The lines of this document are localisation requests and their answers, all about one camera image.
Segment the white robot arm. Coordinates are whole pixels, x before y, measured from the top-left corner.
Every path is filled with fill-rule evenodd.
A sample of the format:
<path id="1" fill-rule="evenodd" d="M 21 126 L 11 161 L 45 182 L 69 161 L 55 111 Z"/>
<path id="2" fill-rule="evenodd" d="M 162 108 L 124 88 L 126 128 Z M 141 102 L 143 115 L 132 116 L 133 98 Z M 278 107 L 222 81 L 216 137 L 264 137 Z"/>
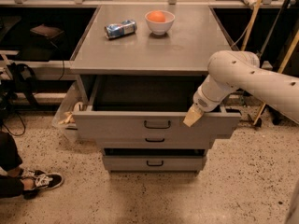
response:
<path id="1" fill-rule="evenodd" d="M 251 104 L 242 117 L 266 103 L 284 118 L 278 126 L 263 113 L 263 127 L 240 123 L 229 140 L 217 139 L 197 184 L 205 203 L 192 210 L 191 223 L 299 224 L 299 78 L 264 70 L 255 54 L 218 51 L 193 100 L 209 115 L 241 89 Z"/>

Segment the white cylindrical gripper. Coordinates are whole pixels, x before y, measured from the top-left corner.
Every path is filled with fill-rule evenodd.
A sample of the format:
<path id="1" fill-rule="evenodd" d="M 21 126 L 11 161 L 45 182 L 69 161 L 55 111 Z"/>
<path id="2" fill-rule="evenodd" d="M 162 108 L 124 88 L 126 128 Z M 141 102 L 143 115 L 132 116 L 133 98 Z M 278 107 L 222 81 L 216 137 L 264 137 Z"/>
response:
<path id="1" fill-rule="evenodd" d="M 216 81 L 211 75 L 208 75 L 193 95 L 193 105 L 189 108 L 183 123 L 192 127 L 204 115 L 204 112 L 213 111 L 229 94 L 236 90 L 237 87 Z"/>

